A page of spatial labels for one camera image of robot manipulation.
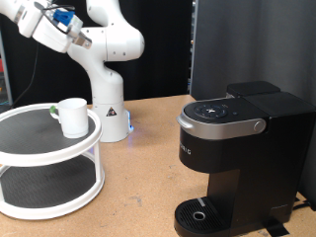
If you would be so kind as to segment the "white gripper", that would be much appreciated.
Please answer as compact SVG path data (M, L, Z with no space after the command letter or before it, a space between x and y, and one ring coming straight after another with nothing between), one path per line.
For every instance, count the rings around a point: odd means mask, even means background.
M62 53L66 52L72 43L89 49L92 41L81 32L82 26L83 22L74 11L43 9L33 38Z

